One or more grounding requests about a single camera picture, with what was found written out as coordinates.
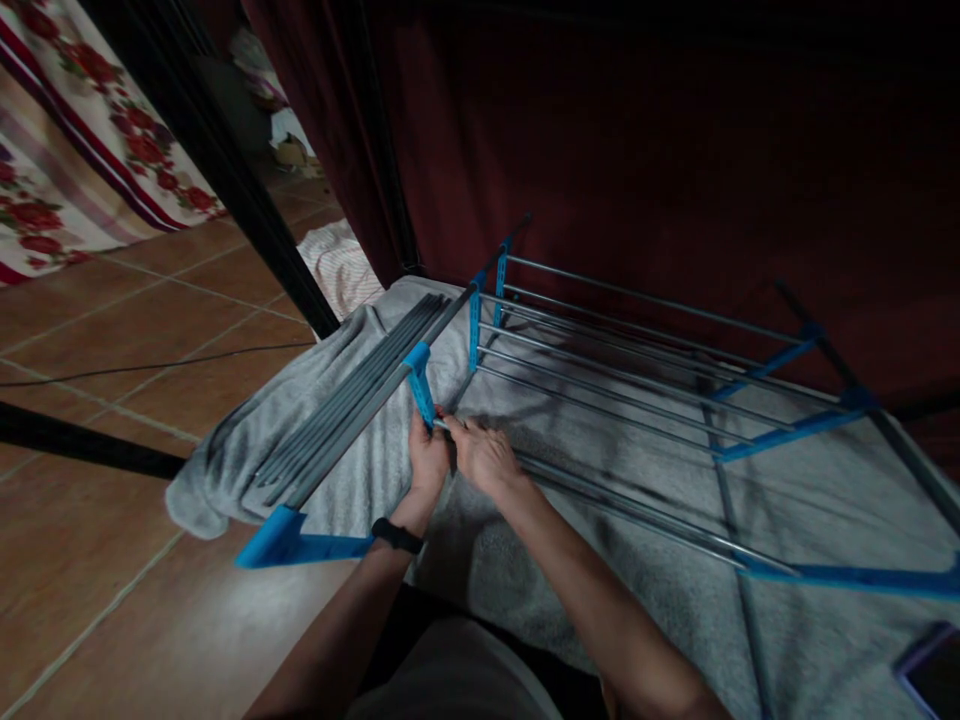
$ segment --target hand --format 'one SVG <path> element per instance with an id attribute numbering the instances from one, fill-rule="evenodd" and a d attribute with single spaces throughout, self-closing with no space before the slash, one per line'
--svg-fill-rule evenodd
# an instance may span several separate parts
<path id="1" fill-rule="evenodd" d="M 482 492 L 496 500 L 502 491 L 530 483 L 505 432 L 482 428 L 474 418 L 467 418 L 463 423 L 453 415 L 444 415 L 443 419 L 457 445 L 461 472 Z"/>
<path id="2" fill-rule="evenodd" d="M 439 405 L 435 407 L 438 413 L 443 412 Z M 408 444 L 410 464 L 413 466 L 410 489 L 426 489 L 439 494 L 443 481 L 450 472 L 450 451 L 447 449 L 443 430 L 435 425 L 432 435 L 427 432 L 427 426 L 416 407 L 413 408 L 413 417 L 410 419 Z"/>

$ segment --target clothes drying rack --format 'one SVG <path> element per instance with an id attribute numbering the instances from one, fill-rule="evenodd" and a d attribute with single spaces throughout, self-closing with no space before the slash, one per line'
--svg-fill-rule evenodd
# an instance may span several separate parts
<path id="1" fill-rule="evenodd" d="M 733 566 L 737 572 L 747 577 L 767 581 L 828 585 L 853 590 L 960 600 L 960 553 L 955 558 L 953 567 L 944 572 L 803 565 L 772 557 L 767 553 L 742 544 L 737 539 L 736 518 L 733 517 L 732 503 L 726 487 L 726 474 L 724 472 L 726 464 L 785 443 L 801 441 L 810 435 L 826 432 L 864 417 L 869 418 L 876 425 L 894 452 L 913 474 L 933 505 L 960 537 L 960 507 L 945 488 L 943 481 L 931 471 L 901 431 L 893 425 L 881 410 L 873 395 L 860 384 L 837 353 L 823 328 L 812 320 L 785 285 L 778 283 L 777 287 L 786 304 L 801 323 L 800 332 L 796 335 L 725 317 L 654 295 L 617 287 L 574 272 L 518 257 L 511 253 L 514 237 L 521 228 L 526 226 L 529 220 L 529 216 L 525 217 L 517 230 L 500 245 L 493 257 L 477 273 L 467 288 L 429 327 L 410 354 L 392 371 L 386 373 L 383 381 L 373 391 L 363 398 L 358 398 L 358 403 L 361 404 L 358 412 L 354 414 L 350 422 L 345 423 L 345 426 L 341 428 L 336 442 L 331 444 L 325 454 L 323 466 L 327 471 L 343 456 L 405 379 L 409 380 L 420 414 L 426 424 L 431 428 L 434 424 L 443 425 L 442 421 L 436 417 L 432 394 L 426 379 L 430 345 L 461 308 L 469 302 L 470 370 L 456 394 L 455 402 L 462 397 L 473 376 L 477 372 L 484 372 L 507 383 L 514 383 L 530 390 L 542 392 L 564 403 L 595 412 L 611 421 L 625 423 L 644 432 L 709 455 L 712 457 L 717 470 L 727 527 L 731 528 L 733 532 L 730 536 L 715 533 L 652 505 L 617 493 L 593 480 L 571 473 L 543 459 L 528 453 L 517 452 L 518 460 L 536 477 L 537 482 L 570 495 L 585 504 L 598 507 L 611 515 L 642 526 L 691 550 L 705 553 L 719 562 Z M 510 264 L 553 273 L 604 290 L 622 293 L 643 302 L 669 307 L 706 318 L 712 322 L 737 327 L 741 330 L 775 339 L 783 344 L 783 348 L 766 361 L 757 361 L 694 342 L 657 328 L 603 315 L 588 308 L 561 302 L 507 283 L 507 269 Z M 487 274 L 494 266 L 496 267 L 495 289 L 493 294 L 489 294 L 486 292 Z M 509 299 L 507 293 L 538 301 L 539 304 L 532 306 L 520 302 L 518 299 Z M 493 304 L 493 318 L 492 322 L 489 323 L 481 318 L 481 309 L 484 302 Z M 567 313 L 577 313 L 594 321 L 600 321 L 602 324 L 588 325 L 583 321 L 574 319 L 570 314 L 555 314 L 546 309 L 551 305 L 562 308 Z M 699 379 L 697 388 L 668 382 L 660 377 L 643 374 L 636 370 L 613 367 L 588 355 L 530 337 L 517 329 L 508 330 L 504 327 L 505 312 L 522 318 L 531 326 L 576 333 L 593 343 L 639 357 L 649 363 L 661 365 L 671 370 L 688 372 Z M 700 421 L 674 413 L 657 405 L 618 394 L 581 378 L 571 377 L 557 370 L 541 367 L 536 363 L 515 357 L 509 352 L 494 349 L 491 347 L 491 342 L 481 344 L 483 333 L 489 333 L 491 338 L 499 336 L 514 343 L 535 347 L 582 367 L 602 371 L 636 386 L 692 403 L 701 408 L 703 420 Z M 844 381 L 846 387 L 840 397 L 829 398 L 814 390 L 770 377 L 771 373 L 778 368 L 814 350 L 819 350 L 824 354 Z M 483 364 L 483 359 L 486 356 L 496 357 L 527 371 L 539 372 L 544 376 L 563 380 L 599 396 L 644 410 L 663 418 L 664 423 L 655 426 L 617 415 L 586 401 L 563 395 L 529 380 L 487 367 Z M 786 421 L 729 402 L 733 395 L 748 386 L 802 400 L 812 406 L 817 406 L 819 411 L 801 420 Z M 717 426 L 713 419 L 717 412 L 739 415 L 755 423 L 766 425 L 771 429 L 753 437 L 733 433 Z M 707 442 L 698 444 L 687 437 L 677 435 L 670 431 L 670 424 L 679 424 L 702 430 L 707 437 Z M 325 474 L 326 472 L 318 474 L 309 482 L 301 483 L 294 488 L 286 502 L 274 511 L 261 530 L 243 550 L 238 557 L 238 564 L 243 567 L 257 568 L 278 564 L 317 562 L 345 557 L 359 557 L 366 551 L 372 542 L 371 538 L 300 534 L 300 528 L 306 518 L 306 515 L 301 513 L 300 509 L 317 489 Z"/>

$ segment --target smartwatch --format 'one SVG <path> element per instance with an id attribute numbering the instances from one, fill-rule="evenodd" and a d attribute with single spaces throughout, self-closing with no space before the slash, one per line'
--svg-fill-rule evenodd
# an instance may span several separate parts
<path id="1" fill-rule="evenodd" d="M 407 532 L 404 528 L 398 528 L 386 518 L 377 520 L 370 529 L 370 534 L 375 538 L 380 538 L 394 550 L 404 550 L 411 555 L 419 555 L 423 549 L 422 539 Z"/>

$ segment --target maroon fabric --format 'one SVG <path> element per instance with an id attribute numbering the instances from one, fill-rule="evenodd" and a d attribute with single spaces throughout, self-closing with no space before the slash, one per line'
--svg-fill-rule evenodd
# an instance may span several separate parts
<path id="1" fill-rule="evenodd" d="M 914 440 L 960 485 L 960 409 L 903 424 Z"/>
<path id="2" fill-rule="evenodd" d="M 784 279 L 880 397 L 956 387 L 960 112 L 901 70 L 516 15 L 376 6 L 403 189 L 430 277 L 465 283 L 524 212 L 531 259 L 796 330 Z M 758 357 L 741 331 L 517 268 L 534 290 Z M 836 389 L 825 362 L 788 377 Z"/>
<path id="3" fill-rule="evenodd" d="M 336 0 L 244 0 L 290 106 L 384 287 L 403 275 L 398 230 L 380 187 Z"/>

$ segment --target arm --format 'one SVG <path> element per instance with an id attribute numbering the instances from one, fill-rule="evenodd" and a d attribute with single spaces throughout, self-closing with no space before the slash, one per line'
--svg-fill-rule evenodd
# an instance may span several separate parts
<path id="1" fill-rule="evenodd" d="M 570 617 L 587 654 L 631 715 L 728 718 L 696 667 L 520 469 L 504 433 L 447 423 L 461 471 L 523 541 Z"/>
<path id="2" fill-rule="evenodd" d="M 443 432 L 427 434 L 420 413 L 410 427 L 410 490 L 390 522 L 423 537 L 450 457 Z M 413 556 L 377 540 L 307 628 L 245 718 L 341 717 L 370 664 Z"/>

